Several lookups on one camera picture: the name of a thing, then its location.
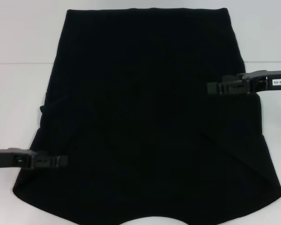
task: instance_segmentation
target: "white background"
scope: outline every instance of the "white background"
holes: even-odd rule
[[[0,0],[0,149],[29,148],[68,9],[228,8],[248,72],[281,70],[281,0]],[[281,91],[260,93],[263,132],[281,182]],[[11,192],[18,169],[0,169],[0,225],[70,225]],[[181,225],[144,218],[127,225]],[[281,199],[228,225],[281,225]]]

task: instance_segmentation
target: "label sticker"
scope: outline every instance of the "label sticker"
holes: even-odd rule
[[[281,85],[281,79],[273,79],[273,86]]]

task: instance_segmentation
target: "black fabric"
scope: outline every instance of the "black fabric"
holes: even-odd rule
[[[215,225],[269,205],[258,95],[207,95],[242,72],[225,8],[69,10],[31,146],[68,167],[21,171],[14,193],[80,225]]]

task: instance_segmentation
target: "white table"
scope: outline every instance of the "white table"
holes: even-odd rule
[[[39,126],[67,9],[228,8],[247,71],[281,70],[281,0],[0,0],[0,148],[28,148]],[[263,132],[281,182],[281,91],[260,93]],[[0,169],[0,225],[70,225],[17,199],[16,168]],[[144,218],[126,225],[181,225]],[[228,225],[281,225],[281,199]]]

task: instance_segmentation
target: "garment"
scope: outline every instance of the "garment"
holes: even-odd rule
[[[32,150],[14,193],[80,225],[161,216],[215,225],[281,197],[257,94],[209,96],[245,72],[227,9],[67,12]]]

